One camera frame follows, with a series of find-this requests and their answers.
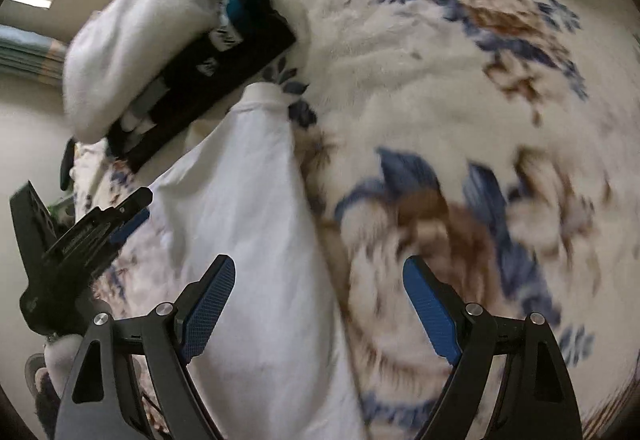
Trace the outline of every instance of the black cloth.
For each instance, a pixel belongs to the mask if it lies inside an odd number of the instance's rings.
[[[137,172],[164,144],[284,52],[296,38],[285,19],[273,11],[252,36],[226,51],[219,51],[205,34],[185,48],[165,68],[167,94],[149,112],[156,125],[131,149],[124,149],[128,134],[116,122],[108,141],[111,153]]]

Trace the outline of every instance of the blue gripper pad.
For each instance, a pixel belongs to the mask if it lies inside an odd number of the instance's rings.
[[[149,219],[149,209],[146,207],[130,219],[126,224],[116,230],[110,237],[109,241],[114,245],[122,245],[127,241],[127,238],[133,234],[140,225],[145,223]]]
[[[402,281],[433,349],[456,366],[462,355],[456,339],[456,325],[411,258],[404,262]]]
[[[182,328],[180,355],[185,364],[199,356],[209,342],[213,328],[225,307],[236,282],[236,268],[231,258],[225,260]]]

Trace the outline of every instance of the metal screw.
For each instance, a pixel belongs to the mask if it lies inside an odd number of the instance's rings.
[[[96,317],[94,317],[94,323],[98,326],[105,324],[109,320],[109,314],[105,314],[104,312],[99,313]]]
[[[174,306],[171,303],[160,303],[156,306],[156,314],[169,315],[174,310]]]
[[[478,303],[469,303],[465,310],[469,315],[479,316],[482,313],[482,307]]]
[[[543,325],[545,323],[545,317],[538,312],[533,312],[533,314],[531,314],[531,321],[535,325]]]

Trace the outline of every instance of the black bracket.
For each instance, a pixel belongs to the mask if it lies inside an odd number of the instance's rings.
[[[582,439],[574,388],[543,315],[494,317],[465,304],[419,256],[405,262],[403,279],[436,353],[453,366],[416,440],[466,438],[497,355],[507,361],[484,440]]]
[[[66,383],[56,440],[152,439],[132,355],[144,355],[169,432],[177,440],[223,440],[193,387],[186,365],[202,353],[235,281],[235,266],[218,256],[174,303],[115,321],[95,316]]]
[[[15,237],[29,280],[20,310],[34,332],[83,335],[95,315],[90,285],[149,217],[151,191],[140,188],[117,207],[95,207],[67,232],[25,184],[10,199]]]

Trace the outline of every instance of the black object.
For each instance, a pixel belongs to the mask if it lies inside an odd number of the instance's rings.
[[[218,256],[175,303],[144,317],[98,314],[84,336],[62,396],[56,440],[152,439],[132,355],[146,356],[156,396],[175,440],[223,440],[186,370],[204,351],[235,282],[234,263]]]
[[[117,207],[93,208],[62,233],[30,182],[11,197],[15,237],[29,280],[20,310],[31,330],[44,336],[86,332],[95,306],[81,295],[148,218],[151,200],[151,191],[140,188]]]
[[[53,388],[53,383],[47,373],[42,379],[42,389],[35,398],[36,415],[49,440],[54,440],[56,421],[60,409],[60,397]]]
[[[71,168],[74,166],[74,156],[76,153],[76,140],[71,137],[66,141],[65,152],[60,162],[60,190],[66,191],[71,185]]]
[[[507,355],[485,440],[581,440],[580,414],[560,348],[541,314],[494,317],[465,305],[419,256],[404,287],[436,353],[454,369],[417,440],[464,440],[496,355]]]
[[[149,112],[156,125],[142,135],[139,143],[124,149],[127,134],[117,120],[107,135],[111,152],[137,172],[164,144],[295,41],[287,22],[276,11],[264,17],[252,36],[223,52],[204,34],[162,72],[170,90]]]

